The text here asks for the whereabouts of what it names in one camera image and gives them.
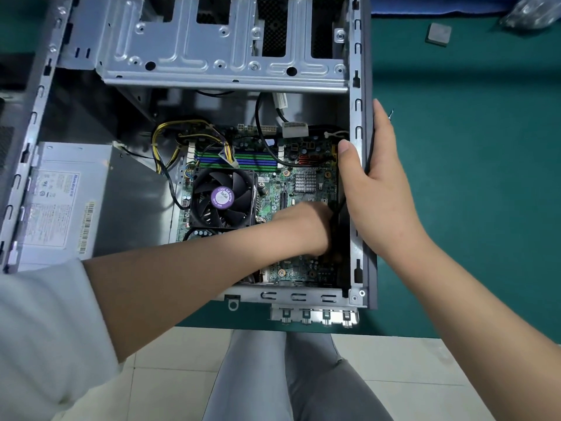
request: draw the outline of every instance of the white sleeve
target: white sleeve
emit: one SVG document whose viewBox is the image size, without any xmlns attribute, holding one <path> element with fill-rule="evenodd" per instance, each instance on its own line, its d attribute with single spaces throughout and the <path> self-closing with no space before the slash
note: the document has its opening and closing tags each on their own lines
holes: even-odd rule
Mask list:
<svg viewBox="0 0 561 421">
<path fill-rule="evenodd" d="M 0 276 L 0 419 L 50 420 L 120 371 L 79 260 Z"/>
</svg>

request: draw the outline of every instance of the hand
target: hand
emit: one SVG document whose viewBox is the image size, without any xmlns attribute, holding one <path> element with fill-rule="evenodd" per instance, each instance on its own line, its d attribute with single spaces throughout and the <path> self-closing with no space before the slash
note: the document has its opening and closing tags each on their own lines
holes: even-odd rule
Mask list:
<svg viewBox="0 0 561 421">
<path fill-rule="evenodd" d="M 338 164 L 351 218 L 376 254 L 387 260 L 400 248 L 427 237 L 397 155 L 396 135 L 378 100 L 374 100 L 374 152 L 369 174 L 347 140 L 339 143 Z"/>
<path fill-rule="evenodd" d="M 300 202 L 278 211 L 273 222 L 285 222 L 292 228 L 295 245 L 302 245 L 301 254 L 321 255 L 330 245 L 329 219 L 333 213 L 321 202 Z"/>
</svg>

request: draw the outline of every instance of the plastic bag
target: plastic bag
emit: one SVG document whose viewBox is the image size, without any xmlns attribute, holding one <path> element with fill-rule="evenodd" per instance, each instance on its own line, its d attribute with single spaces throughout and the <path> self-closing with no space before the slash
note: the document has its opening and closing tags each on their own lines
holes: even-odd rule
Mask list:
<svg viewBox="0 0 561 421">
<path fill-rule="evenodd" d="M 561 0 L 519 0 L 512 11 L 500 20 L 507 28 L 539 30 L 561 17 Z"/>
</svg>

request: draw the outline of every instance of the fan blade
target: fan blade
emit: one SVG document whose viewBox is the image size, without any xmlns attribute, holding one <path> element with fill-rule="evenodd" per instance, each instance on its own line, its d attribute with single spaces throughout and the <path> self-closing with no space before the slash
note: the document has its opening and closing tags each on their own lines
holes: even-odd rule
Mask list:
<svg viewBox="0 0 561 421">
<path fill-rule="evenodd" d="M 224 174 L 224 173 L 219 173 L 218 171 L 213 171 L 210 174 L 215 180 L 218 180 L 218 182 L 222 185 L 222 186 L 226 186 L 228 188 L 232 188 L 232 179 L 230 178 L 230 176 L 228 176 L 228 174 Z"/>
<path fill-rule="evenodd" d="M 248 212 L 251 208 L 251 198 L 251 189 L 249 189 L 241 197 L 234 200 L 230 209 L 233 211 L 243 211 L 244 213 Z"/>
<path fill-rule="evenodd" d="M 211 207 L 210 216 L 208 216 L 207 223 L 211 227 L 222 227 L 222 220 L 220 219 L 220 216 L 218 215 L 218 210 L 216 210 L 216 208 Z"/>
<path fill-rule="evenodd" d="M 197 214 L 199 214 L 199 217 L 202 218 L 208 204 L 210 204 L 210 197 L 208 196 L 197 204 Z"/>
<path fill-rule="evenodd" d="M 243 219 L 245 219 L 245 214 L 239 211 L 226 210 L 224 217 L 226 217 L 230 221 L 230 224 L 235 227 L 238 226 Z"/>
<path fill-rule="evenodd" d="M 194 194 L 201 194 L 203 192 L 212 192 L 218 186 L 220 186 L 220 184 L 218 184 L 218 183 L 212 183 L 212 182 L 211 183 L 203 183 L 199 187 L 196 187 L 195 190 L 193 190 L 193 193 Z"/>
<path fill-rule="evenodd" d="M 247 190 L 247 186 L 243 177 L 240 176 L 238 173 L 234 172 L 232 176 L 234 177 L 234 184 L 232 190 L 234 191 L 234 196 L 236 198 L 239 198 Z"/>
</svg>

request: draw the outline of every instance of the circuit board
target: circuit board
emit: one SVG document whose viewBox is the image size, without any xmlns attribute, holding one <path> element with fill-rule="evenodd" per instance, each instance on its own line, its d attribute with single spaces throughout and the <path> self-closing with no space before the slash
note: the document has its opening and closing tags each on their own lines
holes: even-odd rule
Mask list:
<svg viewBox="0 0 561 421">
<path fill-rule="evenodd" d="M 279 139 L 279 157 L 290 162 L 306 164 L 319 154 L 336 156 L 335 147 L 328 140 L 310 137 L 298 142 Z M 257 176 L 257 197 L 255 222 L 265 223 L 284 208 L 300 201 L 320 201 L 332 209 L 337 205 L 337 168 L 336 162 L 328 162 L 320 167 L 281 167 L 263 151 L 255 139 L 245 137 L 235 142 L 236 159 L 240 168 L 251 169 Z M 228 168 L 228 165 L 215 153 L 195 153 L 200 159 L 201 168 Z M 193 193 L 193 181 L 183 181 L 182 204 L 188 206 Z M 190 228 L 189 210 L 179 213 L 177 240 L 182 241 Z M 208 236 L 209 231 L 196 230 L 189 239 Z M 335 285 L 337 269 L 335 265 L 324 262 L 322 258 L 299 256 L 283 260 L 259 272 L 255 283 L 282 284 L 287 286 Z"/>
</svg>

